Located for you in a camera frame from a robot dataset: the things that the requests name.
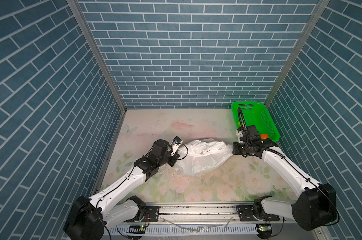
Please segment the white plastic bag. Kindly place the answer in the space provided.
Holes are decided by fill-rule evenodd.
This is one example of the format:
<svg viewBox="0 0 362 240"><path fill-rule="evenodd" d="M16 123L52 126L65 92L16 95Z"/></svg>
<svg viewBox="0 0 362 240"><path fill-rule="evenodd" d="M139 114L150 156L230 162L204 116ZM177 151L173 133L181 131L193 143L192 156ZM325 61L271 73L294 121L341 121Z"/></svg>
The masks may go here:
<svg viewBox="0 0 362 240"><path fill-rule="evenodd" d="M178 149L176 171L185 176L205 174L219 168L232 156L232 145L207 139L195 140Z"/></svg>

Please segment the green plastic basket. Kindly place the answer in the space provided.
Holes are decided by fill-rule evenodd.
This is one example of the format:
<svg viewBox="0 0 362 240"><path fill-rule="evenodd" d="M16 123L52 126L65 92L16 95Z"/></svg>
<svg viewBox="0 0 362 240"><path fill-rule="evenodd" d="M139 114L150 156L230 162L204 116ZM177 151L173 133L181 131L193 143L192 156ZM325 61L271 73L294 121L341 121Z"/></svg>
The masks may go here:
<svg viewBox="0 0 362 240"><path fill-rule="evenodd" d="M237 109L243 112L246 125L255 125L260 134L267 134L274 142L279 141L280 134L266 106L259 102L235 102L231 104L236 128L240 127Z"/></svg>

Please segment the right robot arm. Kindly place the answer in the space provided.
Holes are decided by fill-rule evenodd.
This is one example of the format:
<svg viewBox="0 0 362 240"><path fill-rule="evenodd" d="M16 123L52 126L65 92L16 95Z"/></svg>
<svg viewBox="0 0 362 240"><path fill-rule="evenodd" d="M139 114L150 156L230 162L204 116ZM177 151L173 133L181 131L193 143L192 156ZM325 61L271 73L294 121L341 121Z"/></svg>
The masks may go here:
<svg viewBox="0 0 362 240"><path fill-rule="evenodd" d="M253 215L263 221L276 215L295 220L304 230L338 223L336 191L330 184L321 184L290 160L277 144L260 134L256 126L242 126L236 130L238 140L233 143L233 154L258 157L269 164L294 190L297 200L286 202L272 196L253 202Z"/></svg>

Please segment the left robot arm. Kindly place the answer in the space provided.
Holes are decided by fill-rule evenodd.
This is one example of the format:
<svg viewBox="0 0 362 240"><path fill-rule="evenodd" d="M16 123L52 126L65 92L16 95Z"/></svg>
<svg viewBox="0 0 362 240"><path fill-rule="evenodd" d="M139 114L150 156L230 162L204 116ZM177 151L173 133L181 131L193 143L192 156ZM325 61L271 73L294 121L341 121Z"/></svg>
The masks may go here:
<svg viewBox="0 0 362 240"><path fill-rule="evenodd" d="M71 240L100 240L104 233L125 221L139 221L148 214L146 203L139 197L119 202L132 190L147 182L165 164L174 166L183 141L175 137L171 143L157 140L146 155L137 159L121 178L99 193L77 198L69 211L64 232Z"/></svg>

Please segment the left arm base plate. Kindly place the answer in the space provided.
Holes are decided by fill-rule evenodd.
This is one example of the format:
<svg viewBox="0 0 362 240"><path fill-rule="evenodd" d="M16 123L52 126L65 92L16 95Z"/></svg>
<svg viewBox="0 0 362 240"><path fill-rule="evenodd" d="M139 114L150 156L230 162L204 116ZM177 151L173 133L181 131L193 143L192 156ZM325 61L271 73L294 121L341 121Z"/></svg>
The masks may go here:
<svg viewBox="0 0 362 240"><path fill-rule="evenodd" d="M138 213L133 218L133 222L158 222L160 215L160 206L146 206L145 209L140 207Z"/></svg>

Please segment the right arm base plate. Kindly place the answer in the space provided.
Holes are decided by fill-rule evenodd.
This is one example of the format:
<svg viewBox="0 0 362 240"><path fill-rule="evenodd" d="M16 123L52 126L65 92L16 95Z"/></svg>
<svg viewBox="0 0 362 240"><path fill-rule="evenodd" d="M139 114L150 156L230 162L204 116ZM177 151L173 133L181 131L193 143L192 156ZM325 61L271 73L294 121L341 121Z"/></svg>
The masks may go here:
<svg viewBox="0 0 362 240"><path fill-rule="evenodd" d="M251 205L237 205L235 207L236 212L238 213L239 219L241 222L251 222L251 221L258 221L258 222L278 222L280 221L280 217L276 215L263 215L261 217L256 217L255 213L253 212L253 206Z"/></svg>

